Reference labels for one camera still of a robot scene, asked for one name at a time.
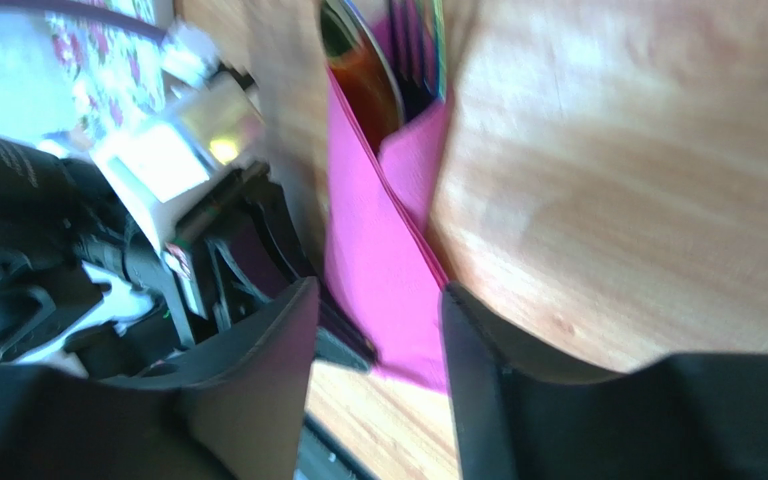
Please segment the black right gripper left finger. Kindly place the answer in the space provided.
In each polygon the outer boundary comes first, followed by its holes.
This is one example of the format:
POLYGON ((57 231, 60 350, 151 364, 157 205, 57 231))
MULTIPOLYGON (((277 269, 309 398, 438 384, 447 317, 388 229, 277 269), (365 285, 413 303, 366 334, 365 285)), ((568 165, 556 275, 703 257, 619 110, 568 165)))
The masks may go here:
POLYGON ((289 479, 319 286, 295 282, 155 376, 0 366, 0 479, 289 479))

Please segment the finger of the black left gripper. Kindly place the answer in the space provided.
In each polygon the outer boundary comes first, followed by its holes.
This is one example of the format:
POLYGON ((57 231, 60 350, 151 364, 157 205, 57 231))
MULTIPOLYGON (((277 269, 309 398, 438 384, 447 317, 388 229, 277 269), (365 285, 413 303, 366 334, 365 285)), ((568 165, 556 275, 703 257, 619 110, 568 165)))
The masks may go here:
POLYGON ((339 307, 321 302, 315 359, 369 373, 377 363, 378 354, 360 330, 345 318, 339 307))

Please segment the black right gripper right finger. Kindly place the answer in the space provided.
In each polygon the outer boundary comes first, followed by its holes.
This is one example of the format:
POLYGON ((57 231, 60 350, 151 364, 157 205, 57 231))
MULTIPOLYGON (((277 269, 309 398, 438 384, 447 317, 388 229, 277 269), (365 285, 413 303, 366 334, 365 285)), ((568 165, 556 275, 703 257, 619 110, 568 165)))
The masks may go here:
POLYGON ((767 354, 673 354, 619 373, 458 283, 441 315, 464 478, 768 479, 767 354))

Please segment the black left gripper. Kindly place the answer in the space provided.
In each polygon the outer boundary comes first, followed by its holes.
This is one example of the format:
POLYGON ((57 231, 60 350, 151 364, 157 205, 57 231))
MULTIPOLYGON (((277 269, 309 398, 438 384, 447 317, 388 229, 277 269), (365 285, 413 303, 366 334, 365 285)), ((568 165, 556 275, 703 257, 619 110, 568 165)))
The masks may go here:
POLYGON ((0 365, 55 350, 144 373, 212 342, 304 277, 266 169, 232 175, 154 250, 101 171, 0 138, 0 365))

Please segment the magenta paper napkin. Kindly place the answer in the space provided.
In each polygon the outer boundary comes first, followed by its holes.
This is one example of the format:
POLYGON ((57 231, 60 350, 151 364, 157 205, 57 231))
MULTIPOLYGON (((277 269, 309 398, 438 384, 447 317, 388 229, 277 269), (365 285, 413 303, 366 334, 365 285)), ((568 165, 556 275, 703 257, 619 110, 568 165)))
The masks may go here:
POLYGON ((374 154, 334 79, 328 91, 327 285, 378 353, 375 374, 445 393, 440 296, 425 238, 451 117, 437 100, 374 154))

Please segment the iridescent gold spoon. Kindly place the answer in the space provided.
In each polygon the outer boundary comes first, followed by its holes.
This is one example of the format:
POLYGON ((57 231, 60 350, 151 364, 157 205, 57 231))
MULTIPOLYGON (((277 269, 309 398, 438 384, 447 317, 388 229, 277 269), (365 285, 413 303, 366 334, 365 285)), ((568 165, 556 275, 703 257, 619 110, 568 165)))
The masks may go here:
POLYGON ((383 51, 351 1, 320 3, 328 67, 373 152, 405 122, 401 92, 383 51))

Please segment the iridescent fork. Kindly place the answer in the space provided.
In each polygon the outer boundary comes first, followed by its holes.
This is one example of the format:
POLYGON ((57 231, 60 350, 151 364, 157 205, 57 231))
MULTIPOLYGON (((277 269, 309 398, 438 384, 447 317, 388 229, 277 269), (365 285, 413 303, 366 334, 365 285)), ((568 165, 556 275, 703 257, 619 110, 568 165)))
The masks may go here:
POLYGON ((407 122, 446 99, 447 67, 443 2, 389 1, 391 67, 407 122))

